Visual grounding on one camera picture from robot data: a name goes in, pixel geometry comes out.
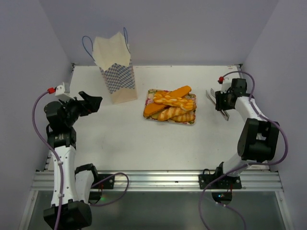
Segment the long sliced fake baguette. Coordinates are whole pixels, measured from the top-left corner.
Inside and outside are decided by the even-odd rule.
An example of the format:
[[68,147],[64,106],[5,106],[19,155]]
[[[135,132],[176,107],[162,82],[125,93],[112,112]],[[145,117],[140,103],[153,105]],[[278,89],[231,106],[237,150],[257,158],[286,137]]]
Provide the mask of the long sliced fake baguette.
[[185,98],[190,92],[190,86],[183,86],[171,92],[157,91],[153,97],[153,102],[146,105],[143,115],[149,117],[167,106],[190,111],[193,109],[194,102]]

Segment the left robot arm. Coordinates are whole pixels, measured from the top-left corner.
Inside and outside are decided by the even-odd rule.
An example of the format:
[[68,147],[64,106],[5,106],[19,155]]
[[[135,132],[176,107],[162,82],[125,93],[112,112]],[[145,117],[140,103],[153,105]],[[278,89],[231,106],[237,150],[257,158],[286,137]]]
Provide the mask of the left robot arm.
[[92,224],[89,194],[100,182],[93,164],[74,166],[76,131],[73,125],[79,117],[96,113],[102,97],[83,91],[79,95],[82,100],[53,101],[44,108],[51,128],[47,143],[54,164],[53,197],[51,207],[44,210],[44,220],[54,230],[80,230]]

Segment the braided fake bread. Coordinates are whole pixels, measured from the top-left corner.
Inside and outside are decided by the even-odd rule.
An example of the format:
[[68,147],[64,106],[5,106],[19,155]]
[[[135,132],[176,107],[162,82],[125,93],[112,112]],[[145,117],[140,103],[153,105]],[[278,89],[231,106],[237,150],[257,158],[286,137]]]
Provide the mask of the braided fake bread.
[[167,91],[157,91],[154,96],[155,97],[165,97],[168,94],[170,94],[170,92],[167,92]]

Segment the long twisted fake bread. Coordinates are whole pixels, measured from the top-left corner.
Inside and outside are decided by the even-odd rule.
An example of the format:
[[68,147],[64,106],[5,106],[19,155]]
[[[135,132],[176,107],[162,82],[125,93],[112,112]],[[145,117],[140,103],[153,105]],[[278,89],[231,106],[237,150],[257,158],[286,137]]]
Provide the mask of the long twisted fake bread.
[[191,110],[194,101],[187,99],[187,98],[181,98],[181,97],[174,97],[171,95],[166,95],[165,97],[153,97],[153,101],[157,104],[163,104],[168,105],[171,107],[179,107],[185,111]]

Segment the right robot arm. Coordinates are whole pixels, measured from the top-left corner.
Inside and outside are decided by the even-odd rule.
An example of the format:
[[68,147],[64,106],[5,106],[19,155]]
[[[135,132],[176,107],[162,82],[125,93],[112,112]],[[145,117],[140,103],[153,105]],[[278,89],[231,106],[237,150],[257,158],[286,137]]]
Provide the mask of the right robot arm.
[[250,165],[266,163],[274,158],[279,129],[267,120],[254,97],[247,93],[245,79],[220,77],[218,83],[221,90],[215,92],[215,109],[224,114],[227,110],[236,110],[245,122],[236,154],[222,162],[220,172],[213,177],[217,187],[225,188],[231,177],[238,177]]

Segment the paper bag with blue pattern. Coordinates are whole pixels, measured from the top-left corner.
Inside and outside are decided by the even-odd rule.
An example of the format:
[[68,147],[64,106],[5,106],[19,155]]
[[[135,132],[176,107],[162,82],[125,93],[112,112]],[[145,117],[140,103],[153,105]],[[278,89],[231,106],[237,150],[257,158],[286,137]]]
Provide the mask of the paper bag with blue pattern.
[[99,67],[112,103],[138,99],[133,63],[126,27],[111,38],[82,37],[87,54]]

